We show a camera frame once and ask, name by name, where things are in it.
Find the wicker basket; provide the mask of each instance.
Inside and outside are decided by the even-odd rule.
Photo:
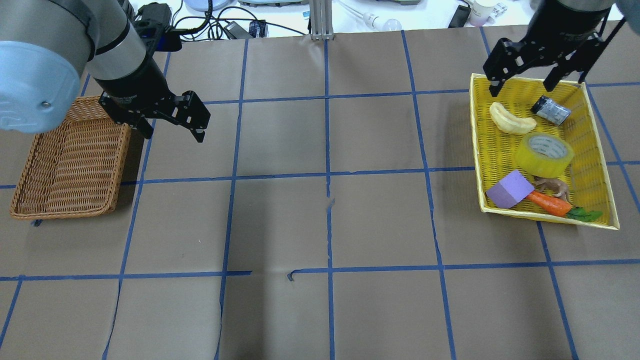
[[[13,218],[93,217],[115,209],[131,128],[115,124],[98,99],[79,97],[60,127],[35,136],[13,194]]]
[[[613,200],[611,181],[585,84],[561,81],[554,91],[548,93],[545,91],[542,80],[513,78],[506,82],[497,97],[492,97],[489,93],[489,84],[486,76],[471,75],[469,91],[471,126],[481,211],[531,220],[619,229],[620,223]],[[572,114],[562,126],[555,126],[531,113],[531,106],[540,95],[549,96],[559,104],[572,109]],[[502,209],[486,196],[485,192],[489,188],[513,169],[518,168],[513,155],[522,141],[522,135],[503,133],[493,123],[489,107],[494,101],[501,103],[518,117],[538,119],[538,125],[534,131],[556,135],[573,147],[575,157],[559,178],[569,185],[569,199],[574,206],[602,211],[603,215],[598,220],[581,222],[555,217],[530,201],[522,201],[511,209]],[[533,180],[532,176],[521,168],[520,172],[528,180]]]

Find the yellow tape roll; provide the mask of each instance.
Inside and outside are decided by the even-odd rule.
[[[559,177],[573,159],[573,149],[566,141],[545,133],[524,136],[516,151],[516,164],[531,175]]]

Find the light bulb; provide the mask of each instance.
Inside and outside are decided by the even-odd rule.
[[[362,20],[364,20],[367,26],[378,31],[402,30],[402,24],[400,24],[398,20],[389,19],[386,22],[382,22],[379,16],[373,15],[372,13],[362,14]]]
[[[382,25],[382,31],[400,31],[402,30],[402,24],[398,20],[389,19]]]

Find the yellow plastic basket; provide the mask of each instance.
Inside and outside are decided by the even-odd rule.
[[[497,213],[530,220],[618,230],[620,223],[611,191],[611,181],[585,84],[561,81],[554,91],[547,92],[542,80],[512,78],[505,83],[497,97],[491,96],[489,85],[486,76],[471,75],[470,112],[480,210],[483,213]],[[531,113],[531,106],[541,95],[546,95],[572,110],[562,126],[555,126]],[[533,117],[538,120],[534,131],[556,135],[573,147],[575,157],[560,180],[569,185],[569,199],[574,206],[602,211],[598,220],[582,222],[556,217],[528,200],[523,200],[511,209],[502,209],[486,196],[485,192],[489,188],[518,168],[513,155],[523,137],[498,130],[489,114],[489,107],[494,101],[501,103],[518,117]],[[528,180],[533,181],[532,175],[521,168],[519,170]]]

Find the blue tape line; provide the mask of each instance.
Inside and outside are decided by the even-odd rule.
[[[417,95],[429,95],[429,94],[458,94],[469,92],[469,89],[452,89],[452,90],[422,90],[416,91]]]
[[[333,229],[332,229],[332,209],[335,199],[329,203],[326,209],[326,251],[327,251],[327,278],[328,278],[328,301],[329,301],[329,358],[335,360],[335,321],[333,316]]]
[[[471,269],[504,269],[504,268],[540,268],[547,266],[544,262],[535,263],[496,263],[496,264],[456,264],[444,265],[446,270],[471,270]]]
[[[294,97],[272,97],[267,99],[246,99],[244,102],[280,102],[280,101],[303,101],[325,99],[325,96],[294,96]]]
[[[612,86],[639,86],[640,82],[631,82],[631,83],[603,83],[603,84],[589,84],[590,88],[608,88]]]
[[[613,150],[613,154],[616,157],[616,160],[618,161],[618,165],[620,166],[620,170],[622,170],[622,176],[625,178],[625,181],[627,182],[627,186],[629,188],[629,191],[631,192],[631,197],[633,198],[635,204],[636,204],[636,209],[638,210],[638,212],[640,212],[640,201],[638,201],[638,196],[636,194],[636,191],[634,190],[634,185],[631,183],[631,178],[629,178],[629,174],[627,173],[627,170],[625,169],[624,166],[624,162],[622,161],[622,158],[620,157],[620,153],[618,152],[618,149],[616,148],[616,144],[613,142],[613,137],[611,136],[611,133],[609,132],[609,129],[607,128],[607,124],[605,124],[604,118],[602,116],[602,114],[600,113],[600,108],[598,108],[598,104],[596,103],[595,98],[593,97],[593,94],[591,93],[591,89],[589,88],[589,86],[587,86],[587,93],[589,94],[589,99],[591,99],[591,103],[593,105],[593,110],[596,113],[596,116],[598,117],[599,121],[600,121],[600,125],[602,126],[602,129],[604,130],[605,136],[607,137],[607,140],[609,141],[609,145],[611,145],[611,149]]]
[[[333,272],[389,272],[389,271],[432,271],[439,270],[438,265],[406,265],[406,266],[351,266],[333,268]]]
[[[215,105],[215,104],[237,104],[238,100],[214,100],[214,101],[203,101],[205,105]]]
[[[575,349],[575,344],[573,343],[573,335],[571,334],[569,321],[566,318],[566,311],[564,310],[562,295],[560,294],[560,287],[558,286],[558,281],[556,279],[556,271],[554,270],[553,263],[551,262],[551,254],[549,253],[549,249],[547,247],[547,239],[545,237],[545,232],[542,229],[542,223],[540,221],[536,221],[536,225],[538,226],[538,234],[540,234],[540,240],[542,241],[542,249],[545,252],[545,258],[547,259],[549,275],[551,275],[551,283],[553,284],[554,292],[556,293],[556,300],[558,303],[558,308],[560,310],[560,317],[562,318],[562,323],[564,325],[564,332],[566,333],[566,339],[569,342],[571,357],[573,360],[578,360],[578,353]]]
[[[330,116],[329,116],[329,41],[324,40],[324,133],[326,163],[326,197],[331,198],[331,157],[330,157]],[[327,251],[327,287],[329,313],[329,359],[335,360],[335,326],[333,316],[333,245],[332,245],[332,209],[335,199],[326,209],[326,251]]]
[[[125,279],[175,279],[180,277],[249,276],[251,271],[167,272],[160,274],[125,274]]]
[[[551,263],[553,266],[627,265],[627,264],[640,264],[640,259],[573,260],[573,261],[552,261]]]
[[[225,235],[225,254],[222,260],[222,270],[227,272],[229,264],[229,247],[231,244],[231,225],[234,212],[234,200],[236,197],[236,176],[238,170],[238,153],[240,149],[240,131],[242,130],[242,109],[244,103],[244,81],[246,79],[246,59],[249,50],[249,40],[244,40],[244,54],[242,60],[242,76],[240,79],[240,98],[238,100],[238,121],[236,125],[236,145],[234,148],[234,167],[232,171],[231,191],[229,194],[229,209],[227,213],[227,233]],[[220,281],[220,332],[218,333],[218,346],[216,347],[215,360],[220,358],[220,343],[222,341],[222,314],[225,309],[225,293],[227,290],[227,275],[223,274]]]
[[[151,126],[156,127],[156,120],[154,119]],[[147,171],[147,163],[149,161],[149,153],[151,150],[151,144],[153,143],[153,137],[147,140],[147,148],[145,149],[145,159],[142,163],[142,170],[140,172],[140,180],[138,191],[136,194],[136,201],[133,205],[133,212],[131,214],[131,223],[129,224],[129,231],[127,232],[127,241],[124,247],[124,254],[122,255],[122,264],[120,265],[120,276],[124,274],[124,270],[127,267],[127,260],[129,259],[129,248],[131,247],[131,237],[133,235],[133,228],[136,225],[136,217],[138,215],[138,206],[140,205],[140,197],[142,195],[142,188],[145,184],[145,172]],[[122,279],[118,282],[119,286],[122,286]]]
[[[355,97],[383,97],[383,96],[403,96],[411,95],[411,92],[375,92],[369,94],[340,94],[327,95],[330,99],[351,99]]]
[[[415,78],[413,76],[413,67],[411,65],[411,56],[409,54],[409,45],[406,41],[404,30],[400,31],[404,45],[404,56],[406,57],[407,69],[409,71],[409,79],[411,81],[411,92],[413,97],[413,110],[415,112],[415,125],[418,131],[418,141],[420,143],[420,155],[422,156],[422,164],[424,165],[424,179],[426,182],[427,198],[429,200],[429,215],[431,217],[431,228],[433,230],[433,243],[436,250],[436,258],[440,272],[440,290],[442,292],[442,305],[444,308],[445,323],[447,325],[447,337],[449,338],[449,352],[451,359],[456,360],[456,346],[454,344],[453,329],[451,325],[451,312],[449,310],[449,296],[447,294],[447,283],[444,276],[444,266],[442,264],[442,255],[438,246],[438,235],[436,233],[436,225],[433,220],[433,194],[431,193],[431,178],[429,176],[429,164],[424,151],[424,137],[422,136],[422,125],[420,123],[420,110],[418,109],[418,97],[415,91]]]
[[[4,343],[4,336],[6,335],[6,330],[9,328],[9,322],[11,321],[11,316],[13,315],[13,309],[15,309],[15,303],[16,301],[18,301],[18,294],[20,293],[21,287],[22,280],[18,280],[18,283],[15,286],[15,291],[13,292],[13,298],[11,299],[11,305],[9,306],[9,312],[6,314],[4,325],[2,326],[2,332],[0,332],[0,348],[2,348],[2,344]]]
[[[166,73],[169,69],[169,62],[171,61],[171,53],[167,53],[164,61],[163,75],[166,77]],[[151,123],[151,127],[156,128],[156,120]],[[120,276],[118,277],[118,295],[116,298],[116,309],[113,313],[113,321],[111,323],[111,332],[109,333],[109,339],[102,352],[102,360],[106,360],[109,354],[109,346],[111,345],[111,337],[113,336],[113,330],[115,329],[116,319],[118,317],[118,307],[120,305],[120,294],[122,292],[122,281],[124,279],[124,271],[127,267],[127,259],[129,258],[129,249],[131,247],[131,236],[133,235],[133,229],[136,224],[136,215],[138,214],[138,205],[140,204],[140,196],[142,195],[142,188],[145,184],[145,172],[147,171],[147,163],[149,160],[149,153],[151,152],[151,144],[153,143],[153,137],[147,140],[147,148],[145,149],[145,159],[142,163],[142,170],[140,171],[140,179],[138,181],[138,191],[136,194],[136,200],[133,206],[131,214],[131,223],[129,224],[129,231],[127,232],[127,241],[125,243],[124,253],[122,255],[122,263],[120,265]]]
[[[20,275],[18,278],[22,281],[59,281],[59,280],[103,280],[117,279],[118,274],[93,274],[93,275],[36,275],[25,276]]]
[[[259,179],[288,179],[290,177],[322,177],[324,172],[306,172],[300,174],[273,174],[273,175],[241,175],[236,176],[238,180],[259,180]]]
[[[331,176],[349,176],[349,175],[381,175],[381,174],[411,174],[416,172],[424,172],[423,168],[406,168],[398,170],[358,170],[358,171],[336,171]]]
[[[475,167],[431,167],[429,172],[443,172],[443,171],[474,171]]]
[[[164,69],[162,71],[163,75],[166,77],[167,72],[169,71],[169,62],[171,60],[171,52],[166,54],[166,60],[164,61]]]
[[[84,93],[86,93],[86,87],[87,85],[89,85],[89,79],[91,79],[91,75],[87,74],[86,78],[84,79],[84,85],[82,87],[82,92],[80,93],[80,96],[84,96]]]
[[[329,107],[329,41],[324,41],[324,164],[326,171],[326,196],[331,197],[331,127]]]
[[[178,179],[151,179],[145,180],[145,184],[168,184],[168,183],[199,183],[202,181],[227,181],[231,180],[233,177],[231,176],[221,176],[221,177],[185,177]]]
[[[484,50],[486,50],[487,56],[491,55],[491,47],[489,47],[489,41],[486,39],[486,34],[484,33],[484,29],[482,27],[480,29],[480,35],[482,35],[482,41],[484,42]]]

